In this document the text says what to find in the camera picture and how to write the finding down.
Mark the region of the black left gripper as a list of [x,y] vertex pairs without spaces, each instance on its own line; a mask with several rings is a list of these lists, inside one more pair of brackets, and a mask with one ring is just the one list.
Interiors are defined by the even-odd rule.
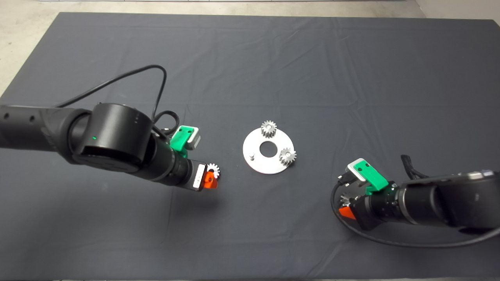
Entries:
[[214,172],[207,171],[206,162],[184,159],[181,168],[183,174],[178,187],[195,192],[201,192],[203,189],[217,189],[218,180]]

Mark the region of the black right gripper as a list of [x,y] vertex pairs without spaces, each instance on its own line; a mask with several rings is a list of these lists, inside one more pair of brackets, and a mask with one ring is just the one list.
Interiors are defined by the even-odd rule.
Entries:
[[375,193],[360,196],[352,201],[352,208],[339,208],[339,214],[343,218],[356,220],[362,230],[373,230],[381,224],[391,222],[389,195]]

